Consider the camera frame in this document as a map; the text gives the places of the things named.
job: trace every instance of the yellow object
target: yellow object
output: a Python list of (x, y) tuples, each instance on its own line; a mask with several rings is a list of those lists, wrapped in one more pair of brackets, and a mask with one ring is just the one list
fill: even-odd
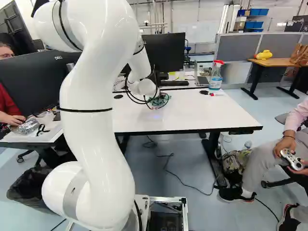
[(263, 52), (256, 55), (256, 59), (266, 60), (273, 56), (269, 50), (264, 50)]

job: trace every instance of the red bottle cap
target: red bottle cap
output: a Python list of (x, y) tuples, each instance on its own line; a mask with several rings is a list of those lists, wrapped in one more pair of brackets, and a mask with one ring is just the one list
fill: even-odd
[(215, 62), (216, 64), (222, 64), (222, 65), (225, 64), (222, 60), (214, 60), (214, 62)]

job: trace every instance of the wrist bracelet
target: wrist bracelet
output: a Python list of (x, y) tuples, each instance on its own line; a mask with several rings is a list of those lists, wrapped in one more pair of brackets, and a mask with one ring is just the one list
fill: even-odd
[(293, 137), (293, 136), (283, 136), (282, 138), (284, 138), (284, 137), (291, 137), (291, 138), (293, 138), (295, 140), (295, 137)]

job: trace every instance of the gray floor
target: gray floor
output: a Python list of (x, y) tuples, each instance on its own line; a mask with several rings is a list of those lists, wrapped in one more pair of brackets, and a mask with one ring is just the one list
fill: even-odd
[[(226, 90), (226, 92), (264, 126), (262, 131), (252, 135), (232, 136), (231, 143), (224, 143), (227, 150), (241, 149), (247, 140), (251, 140), (253, 146), (257, 146), (281, 137), (283, 126), (276, 122), (274, 117), (288, 112), (305, 98), (304, 94), (298, 93), (301, 99), (296, 100), (275, 88), (257, 89), (258, 101), (252, 100), (241, 90)], [(259, 202), (252, 205), (223, 203), (217, 198), (217, 190), (214, 190), (211, 196), (202, 195), (196, 190), (184, 187), (174, 176), (163, 171), (167, 159), (157, 158), (155, 155), (174, 153), (168, 169), (176, 173), (183, 182), (206, 193), (211, 191), (214, 177), (198, 135), (151, 136), (151, 139), (158, 141), (157, 148), (143, 148), (141, 144), (147, 141), (144, 136), (132, 137), (126, 152), (127, 161), (136, 181), (137, 193), (187, 197), (190, 230), (276, 230), (275, 217)], [(15, 157), (20, 152), (9, 149), (0, 154), (1, 200), (5, 200), (5, 191), (14, 179), (36, 161), (36, 157), (33, 156), (25, 163), (17, 164)], [(277, 167), (270, 170), (265, 179), (281, 180), (285, 177), (286, 174)], [(295, 183), (274, 189), (260, 187), (257, 194), (258, 198), (272, 208), (278, 217), (281, 216), (282, 207), (286, 203), (299, 202), (308, 205), (305, 191)], [(49, 231), (61, 220), (62, 218), (58, 216), (46, 215), (23, 205), (8, 201), (0, 202), (0, 225), (4, 231)], [(65, 222), (56, 230), (64, 231), (66, 224)], [(298, 230), (307, 229), (308, 226), (305, 225), (298, 228)]]

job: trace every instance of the plastic water bottle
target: plastic water bottle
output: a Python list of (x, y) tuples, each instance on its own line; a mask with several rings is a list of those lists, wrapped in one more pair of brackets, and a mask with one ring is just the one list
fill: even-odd
[(214, 60), (214, 67), (211, 75), (211, 81), (208, 86), (210, 90), (219, 90), (222, 84), (222, 77), (220, 74), (221, 66), (224, 65), (222, 60)]
[(252, 147), (252, 142), (251, 141), (247, 141), (243, 147), (243, 149), (250, 149)]

